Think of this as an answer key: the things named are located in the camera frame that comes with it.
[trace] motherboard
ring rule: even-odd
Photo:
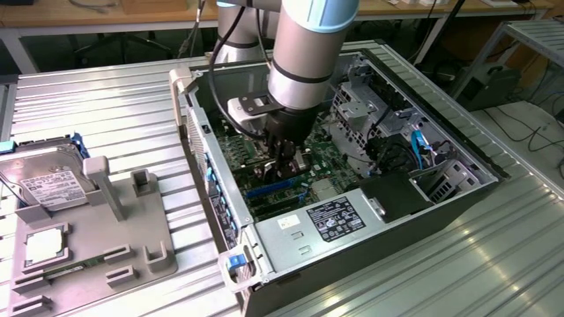
[[[215,131],[243,198],[258,221],[344,193],[358,183],[359,171],[350,166],[347,155],[340,153],[327,133],[331,125],[335,123],[320,119],[306,140],[306,152],[311,153],[310,172],[268,185],[252,173],[254,165],[271,160],[263,143],[231,131],[228,125]]]

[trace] hard drive label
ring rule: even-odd
[[[68,203],[87,196],[71,170],[22,180],[35,200],[44,207]]]
[[[307,210],[326,242],[331,242],[366,227],[347,197]]]

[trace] blue latch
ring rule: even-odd
[[[0,154],[14,153],[16,149],[16,143],[14,141],[0,142]]]
[[[208,181],[212,180],[212,175],[214,175],[214,169],[212,167],[208,167],[208,171],[206,172],[206,179]]]
[[[420,147],[423,147],[426,150],[432,150],[430,144],[426,141],[426,138],[423,137],[423,133],[420,130],[415,130],[412,132],[412,149],[415,153],[415,157],[418,158],[418,163],[420,166],[420,169],[423,169],[423,159],[420,154]]]
[[[247,265],[247,259],[244,254],[238,254],[230,257],[228,270],[238,269]]]
[[[72,141],[72,142],[75,142],[75,144],[78,145],[78,147],[79,147],[79,152],[80,152],[82,157],[83,157],[84,159],[88,159],[88,158],[90,158],[90,154],[88,154],[87,147],[84,146],[84,141],[82,140],[82,135],[80,135],[80,133],[76,133],[76,132],[75,132],[75,134],[74,134],[74,135],[72,135],[72,137],[71,137],[71,141]]]

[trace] slotted aluminum surface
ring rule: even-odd
[[[511,180],[443,231],[270,316],[563,316],[562,189],[391,49],[372,52]]]
[[[559,189],[532,175],[536,172],[526,162],[516,162],[511,149],[386,46],[363,42],[346,47],[355,48],[372,49],[512,179],[446,230],[272,316],[562,314],[564,206],[558,196],[564,195],[555,194]],[[192,59],[190,65],[199,63],[206,61]],[[19,132],[12,138],[40,139],[75,129],[86,134],[91,151],[111,157],[112,179],[148,166],[166,193],[179,272],[84,307],[80,316],[115,316],[116,312],[122,316],[239,315],[216,267],[212,236],[174,134],[172,110],[160,104],[170,98],[167,72],[182,66],[159,62],[104,67],[24,76],[19,83],[14,127]],[[102,121],[92,113],[100,114]],[[0,204],[6,216],[0,220],[0,307],[7,305],[12,264],[12,206],[14,198],[6,195]]]
[[[60,137],[76,131],[92,156],[110,159],[111,179],[148,168],[159,177],[179,271],[91,304],[79,316],[240,316],[218,269],[218,251],[176,133],[168,71],[206,59],[26,75],[18,83],[12,139]],[[0,316],[7,315],[14,251],[14,196],[0,205]]]
[[[564,67],[564,23],[556,20],[507,22],[512,37]]]

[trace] metal bracket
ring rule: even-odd
[[[176,68],[168,72],[168,83],[171,86],[171,95],[174,99],[174,112],[175,112],[175,121],[176,126],[183,125],[183,115],[180,112],[180,102],[179,94],[186,93],[191,90],[192,86],[196,84],[195,77],[192,76],[191,69],[188,67]]]
[[[266,114],[282,110],[284,106],[278,102],[272,102],[272,99],[268,96],[268,92],[251,92],[250,94],[239,97],[240,105],[243,106],[243,111],[250,116],[258,116],[259,114]]]

